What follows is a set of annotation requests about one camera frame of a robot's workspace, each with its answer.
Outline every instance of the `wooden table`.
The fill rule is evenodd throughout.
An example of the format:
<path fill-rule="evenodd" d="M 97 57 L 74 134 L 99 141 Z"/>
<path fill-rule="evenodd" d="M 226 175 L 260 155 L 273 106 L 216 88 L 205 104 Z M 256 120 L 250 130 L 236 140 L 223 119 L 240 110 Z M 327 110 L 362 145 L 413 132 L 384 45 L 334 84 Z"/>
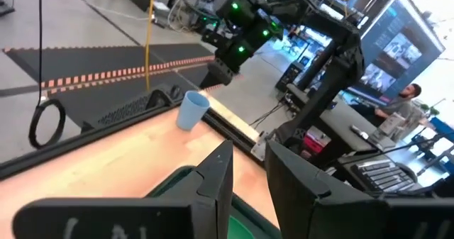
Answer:
<path fill-rule="evenodd" d="M 211 107 L 248 137 L 257 131 L 206 92 Z M 180 130 L 177 109 L 0 182 L 0 238 L 12 239 L 11 221 L 25 204 L 46 197 L 144 197 L 178 167 L 199 164 L 225 139 L 201 122 Z M 278 226 L 265 171 L 238 149 L 233 190 Z"/>

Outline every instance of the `red object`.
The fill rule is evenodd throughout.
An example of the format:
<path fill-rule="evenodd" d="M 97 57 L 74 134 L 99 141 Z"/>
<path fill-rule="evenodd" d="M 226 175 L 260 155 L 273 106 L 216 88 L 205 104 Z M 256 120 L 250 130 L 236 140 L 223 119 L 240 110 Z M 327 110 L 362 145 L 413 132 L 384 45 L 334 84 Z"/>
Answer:
<path fill-rule="evenodd" d="M 304 136 L 304 145 L 316 154 L 319 154 L 323 150 L 323 146 L 319 142 L 307 135 Z"/>

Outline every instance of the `metal frame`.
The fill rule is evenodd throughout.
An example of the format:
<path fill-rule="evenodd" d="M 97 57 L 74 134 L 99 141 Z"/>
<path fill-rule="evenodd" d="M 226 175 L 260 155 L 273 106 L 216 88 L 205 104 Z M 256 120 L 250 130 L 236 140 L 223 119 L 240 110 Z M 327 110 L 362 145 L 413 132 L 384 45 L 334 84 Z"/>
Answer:
<path fill-rule="evenodd" d="M 73 150 L 81 148 L 85 145 L 91 144 L 97 140 L 100 140 L 113 133 L 117 133 L 129 126 L 133 126 L 142 121 L 148 120 L 162 113 L 170 111 L 181 105 L 181 101 L 177 102 L 172 106 L 159 107 L 157 109 L 148 110 L 140 113 L 132 118 L 125 121 L 115 123 L 105 128 L 94 129 L 83 133 L 81 135 L 72 137 L 67 140 L 63 140 L 54 145 L 30 152 L 24 156 L 18 157 L 13 160 L 0 164 L 0 180 L 8 179 L 9 177 L 23 172 L 32 167 L 38 166 L 52 160 L 56 157 L 65 155 Z M 255 141 L 246 136 L 243 132 L 238 130 L 235 126 L 229 123 L 224 117 L 215 112 L 213 109 L 209 109 L 202 121 L 211 126 L 217 133 L 221 134 L 226 139 L 232 140 L 233 144 L 243 151 L 249 158 L 258 163 L 263 167 L 263 163 L 251 154 Z"/>

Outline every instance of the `desk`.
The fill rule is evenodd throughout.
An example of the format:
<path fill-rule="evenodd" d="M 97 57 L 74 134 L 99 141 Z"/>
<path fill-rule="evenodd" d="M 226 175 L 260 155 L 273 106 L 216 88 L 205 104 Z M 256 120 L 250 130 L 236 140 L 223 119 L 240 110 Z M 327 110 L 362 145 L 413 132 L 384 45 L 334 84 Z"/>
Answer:
<path fill-rule="evenodd" d="M 258 133 L 206 92 L 213 110 L 255 139 Z M 20 207 L 45 197 L 144 197 L 183 165 L 199 164 L 224 141 L 198 123 L 180 130 L 177 109 L 137 123 L 71 153 L 0 182 L 0 238 L 12 239 L 11 220 Z M 275 226 L 265 170 L 238 149 L 233 191 Z"/>
<path fill-rule="evenodd" d="M 288 90 L 295 95 L 303 104 L 309 101 L 307 95 L 299 90 L 295 85 L 288 84 Z M 330 139 L 333 144 L 330 147 L 327 145 L 325 148 L 335 150 L 339 153 L 337 157 L 341 155 L 356 151 L 356 152 L 369 152 L 375 151 L 375 149 L 362 138 L 358 137 L 354 132 L 350 130 L 351 125 L 355 125 L 360 130 L 366 132 L 369 135 L 375 131 L 374 127 L 367 119 L 362 117 L 358 112 L 347 105 L 342 99 L 335 98 L 338 103 L 331 110 L 325 110 L 314 124 L 318 129 L 322 130 Z M 385 138 L 380 142 L 383 148 L 392 148 L 396 144 L 389 138 Z M 326 159 L 323 154 L 319 154 L 323 161 Z"/>

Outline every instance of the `screen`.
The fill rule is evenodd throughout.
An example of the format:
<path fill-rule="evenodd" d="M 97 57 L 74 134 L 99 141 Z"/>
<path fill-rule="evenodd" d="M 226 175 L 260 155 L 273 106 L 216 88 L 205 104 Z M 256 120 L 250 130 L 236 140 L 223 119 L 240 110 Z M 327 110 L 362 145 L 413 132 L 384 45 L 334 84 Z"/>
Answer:
<path fill-rule="evenodd" d="M 365 73 L 350 91 L 382 105 L 444 51 L 410 0 L 389 0 L 361 39 Z"/>

